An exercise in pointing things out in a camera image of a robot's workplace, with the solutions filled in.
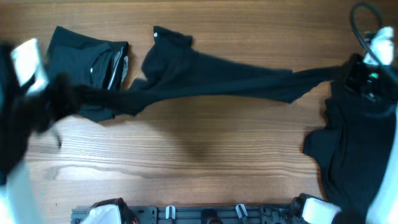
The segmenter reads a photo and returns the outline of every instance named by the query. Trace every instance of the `black fabric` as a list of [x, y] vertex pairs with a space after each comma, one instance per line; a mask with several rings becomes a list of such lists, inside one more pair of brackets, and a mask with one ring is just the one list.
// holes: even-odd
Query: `black fabric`
[[[125, 41], [97, 40], [58, 26], [47, 51], [50, 61], [47, 74], [54, 78], [59, 73], [67, 73], [75, 85], [119, 90], [123, 58], [127, 55], [128, 48]], [[114, 111], [102, 106], [83, 105], [79, 113], [93, 121], [114, 118]]]
[[154, 33], [155, 44], [142, 64], [147, 80], [135, 80], [126, 91], [86, 86], [82, 100], [131, 115], [156, 101], [183, 96], [239, 95], [291, 103], [332, 75], [243, 65], [193, 50], [189, 35], [162, 27], [154, 27]]
[[353, 95], [337, 82], [331, 94], [328, 124], [305, 138], [304, 153], [317, 161], [329, 202], [365, 217], [386, 171], [396, 106]]

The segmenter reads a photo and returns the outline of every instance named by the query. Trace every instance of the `white plastic part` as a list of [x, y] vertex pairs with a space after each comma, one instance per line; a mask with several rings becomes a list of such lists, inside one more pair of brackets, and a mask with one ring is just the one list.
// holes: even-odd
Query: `white plastic part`
[[[390, 65], [394, 59], [394, 43], [391, 41], [393, 37], [394, 29], [384, 27], [377, 32], [371, 42], [370, 49], [383, 65]], [[365, 55], [363, 62], [368, 65], [378, 65], [369, 53]]]
[[340, 211], [341, 208], [337, 205], [317, 198], [309, 198], [305, 201], [302, 217], [310, 224], [331, 224], [335, 215]]
[[14, 68], [19, 85], [25, 85], [34, 75], [35, 83], [28, 89], [27, 94], [43, 90], [49, 83], [40, 57], [37, 39], [24, 42], [11, 52]]
[[120, 211], [116, 205], [103, 205], [90, 210], [81, 224], [120, 224]]
[[8, 175], [6, 186], [0, 188], [0, 198], [2, 198], [0, 223], [44, 223], [24, 161], [20, 162]]
[[166, 207], [165, 216], [166, 216], [166, 219], [169, 219], [169, 218], [175, 219], [175, 207], [173, 205], [169, 205]]
[[[396, 109], [396, 117], [398, 118], [398, 109]], [[379, 192], [368, 209], [366, 222], [374, 224], [398, 223], [398, 119], [396, 119], [396, 133], [387, 169]]]

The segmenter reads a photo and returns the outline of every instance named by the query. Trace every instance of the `clothing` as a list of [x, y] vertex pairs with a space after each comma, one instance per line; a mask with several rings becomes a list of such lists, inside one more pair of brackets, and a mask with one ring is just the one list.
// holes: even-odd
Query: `clothing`
[[[74, 85], [119, 90], [124, 72], [127, 42], [97, 40], [57, 27], [47, 50], [47, 75], [67, 73]], [[83, 105], [79, 112], [93, 121], [114, 118], [114, 111], [102, 106]]]
[[305, 138], [303, 151], [317, 161], [329, 202], [366, 217], [392, 149], [396, 106], [353, 95], [337, 82], [331, 94], [328, 124]]
[[192, 49], [193, 38], [154, 27], [155, 44], [129, 90], [104, 91], [81, 87], [81, 100], [119, 113], [136, 115], [156, 101], [199, 95], [239, 95], [291, 103], [331, 73], [293, 73], [222, 60]]

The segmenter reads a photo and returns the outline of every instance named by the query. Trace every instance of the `wrinkled fabric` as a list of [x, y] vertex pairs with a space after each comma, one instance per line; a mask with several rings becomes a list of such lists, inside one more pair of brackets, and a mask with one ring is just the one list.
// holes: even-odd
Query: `wrinkled fabric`
[[183, 96], [239, 95], [291, 103], [330, 80], [334, 71], [293, 73], [222, 60], [193, 50], [192, 36], [157, 26], [154, 39], [142, 64], [147, 80], [138, 78], [120, 92], [82, 87], [82, 100], [130, 115], [156, 101]]
[[303, 151], [318, 163], [329, 202], [365, 217], [386, 171], [396, 106], [353, 95], [337, 82], [331, 94], [328, 124], [305, 138]]

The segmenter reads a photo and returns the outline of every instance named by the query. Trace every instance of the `wood grain surface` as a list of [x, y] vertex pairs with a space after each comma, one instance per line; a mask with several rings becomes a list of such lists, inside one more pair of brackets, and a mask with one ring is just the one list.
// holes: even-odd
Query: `wood grain surface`
[[[361, 52], [348, 23], [358, 1], [7, 1], [0, 39], [38, 37], [45, 50], [56, 26], [131, 45], [128, 87], [152, 47], [152, 26], [193, 35], [194, 48], [271, 68], [339, 65]], [[387, 25], [397, 1], [379, 1]], [[369, 14], [358, 16], [372, 28]], [[123, 197], [130, 205], [285, 203], [305, 192], [324, 197], [303, 138], [322, 128], [322, 83], [288, 105], [238, 96], [199, 96], [150, 105], [135, 117], [93, 123], [71, 116], [53, 135], [33, 136], [27, 161], [48, 223], [68, 223], [71, 209]]]

